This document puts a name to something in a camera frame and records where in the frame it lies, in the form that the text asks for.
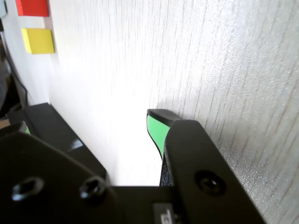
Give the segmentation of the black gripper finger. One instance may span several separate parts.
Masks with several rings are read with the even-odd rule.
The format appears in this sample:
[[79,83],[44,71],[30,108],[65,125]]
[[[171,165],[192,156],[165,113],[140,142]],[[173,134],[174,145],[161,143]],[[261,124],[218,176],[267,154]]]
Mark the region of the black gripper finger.
[[3,224],[121,224],[115,194],[85,166],[10,125],[0,131]]
[[147,131],[162,159],[160,185],[172,187],[184,224],[263,224],[243,186],[196,120],[147,110]]

